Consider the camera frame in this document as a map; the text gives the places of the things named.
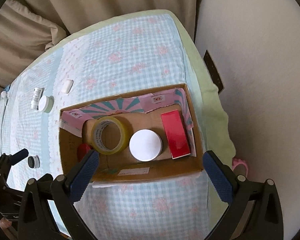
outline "red box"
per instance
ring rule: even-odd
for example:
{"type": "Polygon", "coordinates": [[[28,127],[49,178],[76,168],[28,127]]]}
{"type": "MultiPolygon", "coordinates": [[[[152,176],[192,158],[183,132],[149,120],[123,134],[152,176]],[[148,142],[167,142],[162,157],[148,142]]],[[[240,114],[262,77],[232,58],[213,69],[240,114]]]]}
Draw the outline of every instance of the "red box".
{"type": "Polygon", "coordinates": [[[190,155],[190,148],[178,110],[161,114],[172,159],[190,155]]]}

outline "metal bolt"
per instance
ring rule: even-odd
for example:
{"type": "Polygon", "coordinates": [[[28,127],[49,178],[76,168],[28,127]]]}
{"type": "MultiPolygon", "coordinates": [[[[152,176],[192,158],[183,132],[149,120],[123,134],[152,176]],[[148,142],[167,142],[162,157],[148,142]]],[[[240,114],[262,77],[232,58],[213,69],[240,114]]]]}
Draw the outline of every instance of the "metal bolt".
{"type": "Polygon", "coordinates": [[[238,177],[238,181],[244,182],[246,180],[246,177],[243,175],[239,175],[238,177]]]}
{"type": "Polygon", "coordinates": [[[33,183],[34,183],[34,178],[31,178],[31,179],[28,180],[28,184],[29,184],[29,185],[31,185],[31,184],[33,184],[33,183]]]}
{"type": "Polygon", "coordinates": [[[65,179],[65,176],[62,174],[56,178],[57,181],[63,181],[64,179],[65,179]]]}
{"type": "Polygon", "coordinates": [[[270,186],[273,186],[274,185],[274,181],[272,179],[267,179],[267,183],[270,185],[270,186]]]}

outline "blue gingham bedsheet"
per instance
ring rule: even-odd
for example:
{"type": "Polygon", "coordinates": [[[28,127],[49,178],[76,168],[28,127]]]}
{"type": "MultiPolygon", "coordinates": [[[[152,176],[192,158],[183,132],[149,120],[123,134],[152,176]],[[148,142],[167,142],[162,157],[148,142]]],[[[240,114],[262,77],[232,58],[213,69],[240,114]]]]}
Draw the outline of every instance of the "blue gingham bedsheet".
{"type": "MultiPolygon", "coordinates": [[[[0,154],[27,148],[30,155],[39,156],[41,166],[30,169],[26,160],[13,166],[10,187],[24,190],[29,178],[62,173],[60,109],[114,94],[189,84],[188,62],[173,19],[163,14],[105,26],[33,64],[16,78],[5,109],[0,108],[0,154]],[[74,84],[65,95],[60,90],[66,79],[74,84]],[[34,87],[54,97],[49,114],[30,109],[34,87]]],[[[202,172],[179,180],[109,188],[89,185],[75,206],[98,239],[203,239],[208,234],[207,194],[208,178],[202,172]]],[[[50,206],[66,233],[54,204],[50,206]]]]}

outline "cardboard box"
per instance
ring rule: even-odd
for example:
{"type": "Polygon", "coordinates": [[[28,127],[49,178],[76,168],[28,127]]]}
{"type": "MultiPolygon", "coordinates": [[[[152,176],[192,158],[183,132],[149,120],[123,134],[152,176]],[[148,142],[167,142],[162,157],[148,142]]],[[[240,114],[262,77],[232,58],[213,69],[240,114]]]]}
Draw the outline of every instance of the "cardboard box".
{"type": "MultiPolygon", "coordinates": [[[[92,180],[100,181],[103,184],[115,184],[122,182],[143,182],[143,181],[155,181],[159,179],[166,179],[171,177],[178,177],[185,174],[190,174],[203,170],[202,166],[202,143],[199,134],[199,129],[194,114],[193,104],[189,95],[186,84],[170,85],[165,87],[158,87],[146,90],[140,90],[121,95],[110,96],[107,98],[100,98],[86,103],[82,103],[75,106],[70,106],[61,110],[61,115],[73,109],[79,109],[87,107],[91,104],[116,100],[119,98],[131,98],[140,97],[149,93],[158,93],[164,90],[170,90],[174,88],[182,88],[185,92],[187,99],[187,106],[190,111],[190,115],[193,123],[193,138],[195,147],[195,156],[185,156],[179,159],[172,159],[170,150],[168,147],[167,137],[164,132],[162,125],[161,114],[173,110],[179,110],[180,116],[182,117],[182,111],[179,104],[173,104],[166,107],[155,109],[149,113],[121,113],[113,115],[124,125],[128,127],[130,135],[140,129],[150,129],[155,131],[162,139],[163,147],[162,153],[150,162],[140,162],[136,160],[130,153],[129,147],[123,152],[113,155],[100,154],[99,167],[94,174],[92,180]],[[140,170],[133,170],[131,172],[121,172],[124,175],[121,176],[119,172],[124,169],[135,169],[135,168],[149,168],[140,170]]],[[[59,133],[59,145],[60,145],[60,156],[64,174],[67,174],[70,169],[77,163],[77,147],[81,143],[90,143],[90,135],[93,124],[96,122],[95,119],[87,120],[82,127],[82,137],[76,136],[67,130],[60,128],[59,133]]],[[[120,133],[115,125],[108,125],[102,134],[103,143],[109,148],[114,148],[120,138],[120,133]]]]}

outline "pillow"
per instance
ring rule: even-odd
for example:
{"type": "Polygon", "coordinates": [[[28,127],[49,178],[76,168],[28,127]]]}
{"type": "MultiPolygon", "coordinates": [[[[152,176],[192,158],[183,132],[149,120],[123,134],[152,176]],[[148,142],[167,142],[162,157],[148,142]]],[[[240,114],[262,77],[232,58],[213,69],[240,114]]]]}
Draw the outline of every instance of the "pillow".
{"type": "Polygon", "coordinates": [[[65,37],[65,30],[57,24],[30,12],[16,0],[6,0],[0,9],[0,86],[10,84],[65,37]]]}

